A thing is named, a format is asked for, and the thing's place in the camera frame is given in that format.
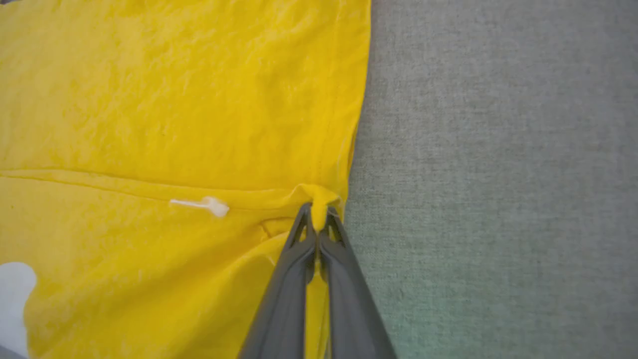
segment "gray background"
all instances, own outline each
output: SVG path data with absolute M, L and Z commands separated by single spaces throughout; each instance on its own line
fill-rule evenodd
M 373 1 L 346 228 L 401 358 L 638 358 L 638 2 Z

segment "yellow cloth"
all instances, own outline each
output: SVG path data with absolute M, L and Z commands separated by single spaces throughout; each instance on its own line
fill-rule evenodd
M 299 207 L 343 213 L 369 0 L 0 6 L 0 264 L 34 358 L 234 358 Z M 223 218 L 170 204 L 213 196 Z M 326 287 L 308 295 L 322 357 Z

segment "white thread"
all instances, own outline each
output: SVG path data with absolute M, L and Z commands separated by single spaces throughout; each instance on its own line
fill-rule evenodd
M 229 210 L 225 203 L 215 197 L 204 197 L 201 202 L 180 201 L 178 199 L 171 199 L 170 202 L 181 204 L 182 206 L 205 208 L 217 217 L 224 217 Z

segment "gray fabric surface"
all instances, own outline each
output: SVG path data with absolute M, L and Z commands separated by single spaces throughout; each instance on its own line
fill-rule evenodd
M 346 228 L 401 358 L 638 358 L 638 3 L 373 2 Z

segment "garment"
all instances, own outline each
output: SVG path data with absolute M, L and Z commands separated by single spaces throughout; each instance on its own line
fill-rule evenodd
M 369 1 L 0 7 L 0 264 L 35 358 L 234 358 L 299 207 L 343 214 Z M 211 196 L 216 217 L 170 203 Z M 308 293 L 322 357 L 327 289 Z

